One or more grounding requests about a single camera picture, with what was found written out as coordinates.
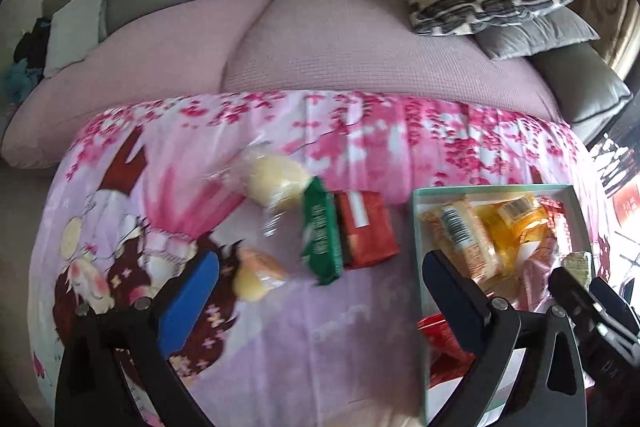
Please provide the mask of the yellow jelly cup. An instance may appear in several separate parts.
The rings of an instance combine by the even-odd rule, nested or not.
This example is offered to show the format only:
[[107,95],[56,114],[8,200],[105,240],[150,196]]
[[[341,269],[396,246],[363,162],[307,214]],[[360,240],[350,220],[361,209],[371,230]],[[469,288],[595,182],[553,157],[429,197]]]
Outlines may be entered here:
[[288,281],[288,273],[270,255],[241,247],[238,250],[238,259],[239,270],[235,274],[232,287],[235,296],[240,300],[254,303]]

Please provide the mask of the green biscuit packet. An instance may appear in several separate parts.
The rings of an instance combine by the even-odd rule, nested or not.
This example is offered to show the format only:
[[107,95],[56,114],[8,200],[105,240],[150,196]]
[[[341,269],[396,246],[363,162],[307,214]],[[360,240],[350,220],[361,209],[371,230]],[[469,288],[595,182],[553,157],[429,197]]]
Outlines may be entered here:
[[311,179],[303,194],[302,259],[319,285],[330,285],[343,273],[334,196],[318,176]]

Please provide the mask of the clear yellow bun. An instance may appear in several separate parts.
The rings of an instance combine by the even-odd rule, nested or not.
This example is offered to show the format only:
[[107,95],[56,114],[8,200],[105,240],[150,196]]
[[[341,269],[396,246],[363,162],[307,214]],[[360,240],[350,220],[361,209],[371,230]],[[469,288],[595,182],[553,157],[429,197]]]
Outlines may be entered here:
[[262,207],[262,233],[270,237],[277,232],[283,215],[300,205],[312,176],[271,141],[256,139],[218,162],[206,179]]

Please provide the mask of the round green cracker packet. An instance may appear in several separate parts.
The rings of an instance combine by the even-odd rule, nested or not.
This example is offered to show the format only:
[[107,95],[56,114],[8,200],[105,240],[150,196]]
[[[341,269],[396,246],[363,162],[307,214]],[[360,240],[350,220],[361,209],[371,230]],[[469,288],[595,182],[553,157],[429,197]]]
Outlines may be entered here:
[[593,276],[589,251],[573,251],[562,259],[561,265],[583,288],[589,288]]

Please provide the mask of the pink snack packet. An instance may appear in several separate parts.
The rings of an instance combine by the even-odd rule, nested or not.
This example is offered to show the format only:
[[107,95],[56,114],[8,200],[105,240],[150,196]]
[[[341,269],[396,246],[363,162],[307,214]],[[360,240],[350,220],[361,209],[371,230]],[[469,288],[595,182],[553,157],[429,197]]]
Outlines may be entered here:
[[533,254],[522,263],[520,295],[518,295],[519,310],[536,312],[544,306],[550,298],[548,278],[559,263],[558,240],[551,231],[547,231]]

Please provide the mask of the teal cardboard box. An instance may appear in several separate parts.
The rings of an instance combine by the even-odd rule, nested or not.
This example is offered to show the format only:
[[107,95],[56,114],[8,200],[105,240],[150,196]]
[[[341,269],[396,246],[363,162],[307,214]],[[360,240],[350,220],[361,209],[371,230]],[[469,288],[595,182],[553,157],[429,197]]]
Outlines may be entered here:
[[[559,254],[564,256],[572,251],[592,253],[592,245],[588,235],[587,225],[582,215],[574,186],[570,184],[510,184],[510,185],[461,185],[417,188],[411,195],[411,210],[413,219],[414,251],[416,252],[416,266],[422,267],[424,255],[437,246],[433,239],[431,228],[421,220],[423,213],[442,206],[450,206],[458,200],[466,200],[469,205],[489,206],[501,204],[507,200],[518,199],[525,195],[532,195],[536,199],[547,197],[558,202],[563,207],[563,221],[565,231],[556,234],[559,239]],[[521,265],[528,256],[533,254],[538,241],[533,241],[527,247],[518,248],[511,256],[500,254],[496,246],[490,246],[486,267],[480,273],[480,287],[485,291],[492,291],[497,284],[502,288],[499,295],[515,303],[521,295],[524,277]],[[438,348],[431,341],[422,343],[422,378],[425,389],[422,391],[420,423],[427,425],[442,408],[461,379],[456,377],[446,383],[431,384],[431,366],[435,360]]]

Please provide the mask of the red checkered snack packet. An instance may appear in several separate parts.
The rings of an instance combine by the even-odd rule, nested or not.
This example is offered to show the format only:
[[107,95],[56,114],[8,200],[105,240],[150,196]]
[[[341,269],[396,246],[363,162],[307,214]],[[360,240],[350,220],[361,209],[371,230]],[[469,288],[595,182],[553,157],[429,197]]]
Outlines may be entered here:
[[546,210],[548,227],[558,242],[560,253],[562,255],[570,254],[573,251],[573,242],[564,205],[562,202],[546,196],[538,197],[538,202]]

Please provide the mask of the orange yellow snack packet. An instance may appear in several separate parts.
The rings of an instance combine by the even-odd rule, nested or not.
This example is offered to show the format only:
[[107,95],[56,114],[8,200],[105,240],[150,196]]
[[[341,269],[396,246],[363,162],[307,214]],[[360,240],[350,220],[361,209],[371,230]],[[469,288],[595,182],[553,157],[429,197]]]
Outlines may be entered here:
[[549,228],[546,210],[532,194],[475,206],[474,210],[494,244],[504,275],[515,272],[521,246],[540,241]]

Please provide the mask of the red wrapper in box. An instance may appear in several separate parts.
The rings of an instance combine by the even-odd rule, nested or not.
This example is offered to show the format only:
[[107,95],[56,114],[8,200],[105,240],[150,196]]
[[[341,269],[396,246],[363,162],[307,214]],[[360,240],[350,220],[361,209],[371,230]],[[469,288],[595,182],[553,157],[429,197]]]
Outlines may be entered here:
[[463,377],[475,358],[460,347],[445,317],[424,317],[418,329],[431,348],[430,387]]

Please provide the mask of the beige barcode snack packet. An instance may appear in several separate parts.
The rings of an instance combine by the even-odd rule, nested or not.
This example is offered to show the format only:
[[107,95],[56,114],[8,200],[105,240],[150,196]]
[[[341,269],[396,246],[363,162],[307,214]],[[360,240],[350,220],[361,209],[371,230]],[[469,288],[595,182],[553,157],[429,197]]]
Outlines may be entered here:
[[454,267],[480,286],[500,272],[494,244],[466,198],[433,207],[420,216],[434,245]]

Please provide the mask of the pink anime print cloth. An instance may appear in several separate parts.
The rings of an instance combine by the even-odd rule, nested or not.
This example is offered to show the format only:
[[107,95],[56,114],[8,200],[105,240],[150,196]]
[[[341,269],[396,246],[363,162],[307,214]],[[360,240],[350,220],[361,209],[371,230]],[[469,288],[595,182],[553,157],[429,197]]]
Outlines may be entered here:
[[465,357],[529,311],[575,362],[549,272],[608,267],[608,204],[566,124],[399,94],[203,94],[113,107],[67,147],[29,270],[39,387],[59,426],[474,425],[506,409],[524,352],[480,399],[437,373],[422,317],[454,296]]

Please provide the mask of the grey cushion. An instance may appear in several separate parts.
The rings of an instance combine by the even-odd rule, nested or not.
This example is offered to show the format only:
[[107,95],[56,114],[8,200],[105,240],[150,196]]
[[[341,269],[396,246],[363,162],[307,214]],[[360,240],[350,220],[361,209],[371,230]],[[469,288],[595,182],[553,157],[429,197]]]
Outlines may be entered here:
[[519,25],[487,28],[474,38],[491,60],[505,61],[596,41],[600,36],[578,14],[563,6]]

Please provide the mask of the dark clothes pile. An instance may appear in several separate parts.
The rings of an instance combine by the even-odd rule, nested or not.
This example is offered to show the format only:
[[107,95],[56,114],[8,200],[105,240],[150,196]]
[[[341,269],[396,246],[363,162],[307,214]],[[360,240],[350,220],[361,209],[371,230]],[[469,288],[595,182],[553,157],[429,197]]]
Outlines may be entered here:
[[9,102],[21,105],[43,78],[51,20],[39,17],[31,31],[27,31],[13,52],[13,63],[3,79],[3,88]]

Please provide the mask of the light grey small pillow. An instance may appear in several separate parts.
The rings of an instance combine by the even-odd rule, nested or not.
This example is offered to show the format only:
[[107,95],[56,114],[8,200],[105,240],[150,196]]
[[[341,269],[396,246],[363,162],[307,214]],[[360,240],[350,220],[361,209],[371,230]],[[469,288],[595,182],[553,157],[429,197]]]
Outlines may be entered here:
[[99,44],[103,0],[70,0],[51,20],[43,77],[85,60]]

